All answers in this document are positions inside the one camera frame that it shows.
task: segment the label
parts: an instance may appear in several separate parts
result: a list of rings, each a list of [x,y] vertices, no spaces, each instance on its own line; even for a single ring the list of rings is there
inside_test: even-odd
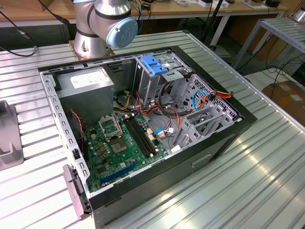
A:
[[[302,101],[302,98],[300,96],[298,96],[297,94],[291,94],[290,96],[296,101]]]
[[[97,83],[109,82],[109,78],[106,77],[102,72],[77,75],[71,77],[70,80],[75,89],[90,86]]]
[[[162,66],[163,66],[164,68],[168,68],[168,67],[170,67],[171,65],[170,65],[169,63],[164,63],[164,64],[162,64]]]
[[[287,84],[284,84],[284,85],[280,85],[281,88],[284,90],[284,91],[290,91],[291,88],[287,85]]]

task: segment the metal slatted surface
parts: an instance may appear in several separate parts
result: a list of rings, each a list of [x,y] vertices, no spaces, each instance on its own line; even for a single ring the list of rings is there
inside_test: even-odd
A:
[[[305,52],[305,24],[291,18],[263,19],[261,26],[301,52]]]
[[[107,228],[301,228],[305,223],[301,129],[189,34],[139,36],[115,53],[171,45],[179,45],[221,85],[234,91],[259,120],[222,157]],[[34,63],[0,54],[6,64],[0,67],[0,98],[17,107],[26,157],[22,165],[0,172],[0,207],[5,209],[0,213],[0,228],[93,228],[91,218],[76,221],[61,175],[67,160],[36,70],[50,60],[60,63],[76,58],[68,45],[43,50],[42,56],[33,57]]]

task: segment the green circuit board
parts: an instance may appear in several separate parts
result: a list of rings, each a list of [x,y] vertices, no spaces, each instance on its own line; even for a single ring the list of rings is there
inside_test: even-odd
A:
[[[141,125],[145,126],[143,132],[148,137],[146,131],[148,125],[143,116],[138,114],[134,119]],[[158,139],[158,144],[152,143],[152,145],[159,151],[153,157],[145,158],[134,138],[125,126],[123,119],[119,119],[118,121],[122,129],[122,137],[111,139],[110,142],[105,140],[102,129],[99,125],[84,131],[84,135],[88,140],[89,159],[86,160],[86,164],[90,170],[90,177],[88,179],[90,192],[97,191],[102,187],[168,155],[166,149]],[[107,126],[103,126],[103,128],[107,133],[113,131],[113,125],[111,125],[111,123],[107,123]],[[131,167],[132,170],[121,174],[119,177],[105,183],[101,182],[103,178],[109,178],[109,176],[114,173],[124,171],[124,169]]]

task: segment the wooden table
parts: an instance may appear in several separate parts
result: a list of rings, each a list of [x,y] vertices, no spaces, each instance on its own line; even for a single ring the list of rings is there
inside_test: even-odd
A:
[[[69,19],[70,23],[75,23],[74,6],[71,0],[54,0],[49,6],[49,9],[55,14]],[[189,6],[180,6],[174,1],[171,2],[154,2],[151,7],[151,19],[168,19],[168,18],[194,18],[207,17],[209,7],[201,7],[197,4],[190,4]],[[220,9],[217,16],[222,16],[221,22],[216,30],[211,45],[216,45],[228,19],[235,15],[256,15],[256,14],[277,14],[276,17],[282,17],[288,8],[282,4],[278,8],[269,8],[263,10],[254,10],[241,2],[235,0],[234,4],[230,4],[228,8]],[[54,25],[60,24],[59,21],[47,12],[38,12],[32,10],[25,10],[22,8],[7,6],[1,9],[12,21],[18,26],[38,26],[38,25]],[[149,13],[143,10],[143,19],[148,19]],[[132,16],[138,16],[139,13],[132,8]],[[0,27],[11,27],[5,18],[0,16]]]

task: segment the gray plastic part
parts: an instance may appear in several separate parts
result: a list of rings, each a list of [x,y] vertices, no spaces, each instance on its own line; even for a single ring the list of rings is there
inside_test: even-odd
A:
[[[0,101],[0,171],[24,161],[16,108]]]

